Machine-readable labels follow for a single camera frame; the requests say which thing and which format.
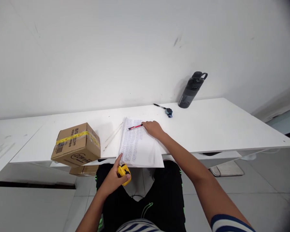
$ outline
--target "paper stack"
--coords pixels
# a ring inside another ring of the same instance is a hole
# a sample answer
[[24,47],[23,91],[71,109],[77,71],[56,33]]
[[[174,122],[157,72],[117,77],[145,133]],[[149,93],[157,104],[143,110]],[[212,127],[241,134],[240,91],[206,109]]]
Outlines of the paper stack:
[[158,141],[144,127],[127,130],[141,123],[142,120],[125,118],[119,149],[119,154],[123,153],[121,160],[128,167],[164,168]]

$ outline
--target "water bottle lid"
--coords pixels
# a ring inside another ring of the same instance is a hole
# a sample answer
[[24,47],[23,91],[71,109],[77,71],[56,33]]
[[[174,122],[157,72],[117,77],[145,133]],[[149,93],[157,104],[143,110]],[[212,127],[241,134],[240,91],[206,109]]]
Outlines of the water bottle lid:
[[202,76],[202,72],[197,71],[192,75],[192,78],[199,79],[201,78],[201,76]]

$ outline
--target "black water bottle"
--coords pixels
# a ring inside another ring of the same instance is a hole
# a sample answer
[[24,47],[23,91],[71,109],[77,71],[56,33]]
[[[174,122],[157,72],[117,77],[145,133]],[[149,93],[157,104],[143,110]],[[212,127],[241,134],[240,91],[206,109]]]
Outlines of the black water bottle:
[[183,95],[180,97],[178,106],[180,108],[188,108],[201,88],[204,80],[207,78],[207,73],[195,72],[192,77],[189,79],[188,84],[183,92]]

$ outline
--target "cardboard box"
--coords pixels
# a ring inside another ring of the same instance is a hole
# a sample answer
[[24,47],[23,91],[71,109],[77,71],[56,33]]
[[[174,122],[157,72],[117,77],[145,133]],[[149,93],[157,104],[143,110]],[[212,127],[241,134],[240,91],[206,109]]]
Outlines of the cardboard box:
[[100,138],[84,123],[59,132],[51,160],[79,167],[100,157]]
[[86,177],[86,176],[95,176],[97,173],[99,165],[86,165],[77,168],[71,168],[70,174],[79,176],[79,177]]

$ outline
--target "bottle handle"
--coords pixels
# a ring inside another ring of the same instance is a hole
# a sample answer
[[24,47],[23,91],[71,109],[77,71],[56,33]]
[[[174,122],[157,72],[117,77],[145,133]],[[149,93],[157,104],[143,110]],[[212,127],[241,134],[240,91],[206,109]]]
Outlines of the bottle handle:
[[208,74],[204,72],[204,73],[202,73],[201,77],[202,77],[204,74],[205,74],[205,77],[203,77],[203,79],[205,80],[205,79],[207,78],[207,75],[208,75]]

